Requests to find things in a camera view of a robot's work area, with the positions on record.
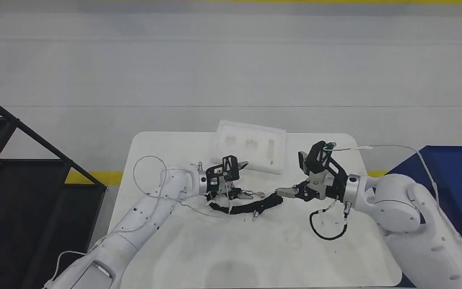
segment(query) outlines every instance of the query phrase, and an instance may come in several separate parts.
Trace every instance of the concrete floor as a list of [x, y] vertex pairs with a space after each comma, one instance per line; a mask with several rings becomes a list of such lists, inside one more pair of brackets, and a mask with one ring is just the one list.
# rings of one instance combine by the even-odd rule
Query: concrete floor
[[[89, 171], [122, 171], [141, 131], [214, 131], [222, 118], [344, 132], [361, 145], [460, 145], [460, 15], [407, 5], [2, 1], [0, 105]], [[410, 154], [363, 158], [368, 170], [389, 170]], [[2, 157], [49, 154], [16, 134]]]

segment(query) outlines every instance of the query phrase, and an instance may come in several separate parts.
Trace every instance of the small component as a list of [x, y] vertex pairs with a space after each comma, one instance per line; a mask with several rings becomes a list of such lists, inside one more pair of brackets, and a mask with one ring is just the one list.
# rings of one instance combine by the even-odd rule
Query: small component
[[252, 221], [256, 220], [259, 215], [260, 215], [260, 213], [257, 210], [253, 211]]

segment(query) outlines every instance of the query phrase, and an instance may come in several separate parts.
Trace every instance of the metal part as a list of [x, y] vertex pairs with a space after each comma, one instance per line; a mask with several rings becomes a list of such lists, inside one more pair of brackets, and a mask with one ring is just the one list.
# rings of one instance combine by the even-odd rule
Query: metal part
[[276, 193], [281, 197], [294, 199], [296, 198], [295, 195], [298, 194], [298, 189], [294, 189], [293, 187], [292, 188], [279, 188], [279, 189], [276, 189]]
[[349, 211], [350, 211], [351, 208], [352, 208], [352, 203], [351, 202], [345, 202], [345, 208], [344, 208], [345, 219], [348, 217]]
[[260, 213], [257, 210], [253, 211], [252, 221], [256, 220], [259, 215]]
[[197, 172], [199, 173], [199, 195], [202, 196], [207, 193], [207, 175], [202, 167], [202, 162], [198, 163]]
[[346, 180], [345, 186], [345, 195], [344, 195], [344, 203], [351, 202], [354, 204], [356, 202], [356, 195], [359, 188], [359, 180], [361, 176], [358, 175], [349, 175]]
[[239, 167], [239, 171], [245, 168], [247, 165], [248, 165], [248, 161], [237, 163], [237, 166]]

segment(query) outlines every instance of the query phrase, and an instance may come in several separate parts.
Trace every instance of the blue object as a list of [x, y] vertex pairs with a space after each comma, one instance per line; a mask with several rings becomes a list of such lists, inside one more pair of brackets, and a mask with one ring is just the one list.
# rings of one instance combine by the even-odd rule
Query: blue object
[[[459, 233], [462, 233], [462, 147], [426, 146], [420, 150], [438, 186], [440, 206]], [[417, 154], [402, 162], [390, 173], [400, 173], [424, 185], [433, 197], [435, 191]], [[403, 275], [397, 287], [415, 285]]]

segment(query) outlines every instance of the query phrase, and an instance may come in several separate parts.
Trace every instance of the black stand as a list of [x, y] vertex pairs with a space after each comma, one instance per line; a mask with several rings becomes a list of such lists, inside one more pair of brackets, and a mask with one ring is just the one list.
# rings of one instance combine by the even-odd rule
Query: black stand
[[[19, 129], [58, 157], [0, 158], [0, 288], [40, 289], [62, 251], [88, 250], [108, 188], [1, 106], [0, 116], [0, 153]], [[72, 168], [93, 184], [65, 184]]]

